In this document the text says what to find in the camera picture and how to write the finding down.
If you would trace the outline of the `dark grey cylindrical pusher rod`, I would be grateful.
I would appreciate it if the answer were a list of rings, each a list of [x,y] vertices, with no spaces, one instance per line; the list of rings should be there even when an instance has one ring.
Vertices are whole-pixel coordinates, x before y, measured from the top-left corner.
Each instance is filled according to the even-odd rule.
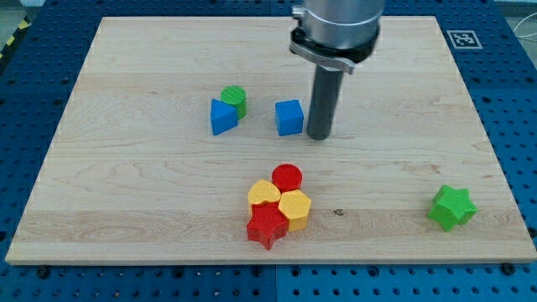
[[[314,140],[329,137],[341,90],[342,70],[317,65],[310,99],[306,132]]]

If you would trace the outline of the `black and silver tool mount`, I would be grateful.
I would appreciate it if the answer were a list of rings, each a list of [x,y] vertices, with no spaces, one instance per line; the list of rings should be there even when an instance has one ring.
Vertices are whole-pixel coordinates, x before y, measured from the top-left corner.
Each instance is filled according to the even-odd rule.
[[[297,27],[290,33],[289,51],[321,67],[352,75],[356,65],[373,53],[378,36],[379,29],[376,29],[372,38],[363,44],[350,49],[335,49],[307,38],[305,31]]]

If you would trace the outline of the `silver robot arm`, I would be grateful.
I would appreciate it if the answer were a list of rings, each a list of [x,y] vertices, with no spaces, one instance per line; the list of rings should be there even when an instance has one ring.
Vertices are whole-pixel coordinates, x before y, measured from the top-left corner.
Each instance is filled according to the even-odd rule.
[[[315,64],[306,132],[314,140],[331,133],[343,75],[373,52],[384,0],[304,0],[292,7],[296,27],[289,51]]]

